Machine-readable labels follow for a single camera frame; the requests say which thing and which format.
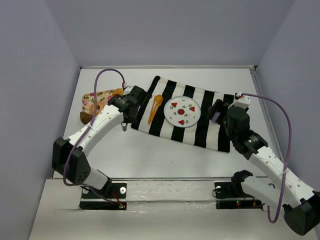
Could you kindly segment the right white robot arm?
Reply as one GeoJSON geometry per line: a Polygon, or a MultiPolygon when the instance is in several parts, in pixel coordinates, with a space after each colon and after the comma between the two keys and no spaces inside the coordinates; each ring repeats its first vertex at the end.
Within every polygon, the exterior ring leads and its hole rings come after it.
{"type": "Polygon", "coordinates": [[[289,228],[304,236],[320,223],[320,193],[299,179],[268,143],[250,129],[249,105],[250,98],[246,96],[232,104],[218,99],[209,107],[206,117],[222,127],[235,150],[259,168],[274,187],[264,186],[246,170],[235,173],[231,180],[237,190],[255,196],[273,209],[281,208],[289,228]]]}

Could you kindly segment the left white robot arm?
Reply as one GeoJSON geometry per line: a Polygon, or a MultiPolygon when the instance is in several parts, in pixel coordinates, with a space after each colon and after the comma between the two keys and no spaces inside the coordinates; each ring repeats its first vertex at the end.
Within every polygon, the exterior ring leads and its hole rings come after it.
{"type": "Polygon", "coordinates": [[[52,168],[62,179],[75,186],[88,186],[97,191],[108,191],[112,180],[99,170],[92,168],[87,160],[90,152],[113,128],[138,121],[139,110],[148,102],[151,94],[138,86],[125,89],[125,95],[115,95],[94,115],[88,123],[73,135],[57,138],[53,143],[52,168]]]}

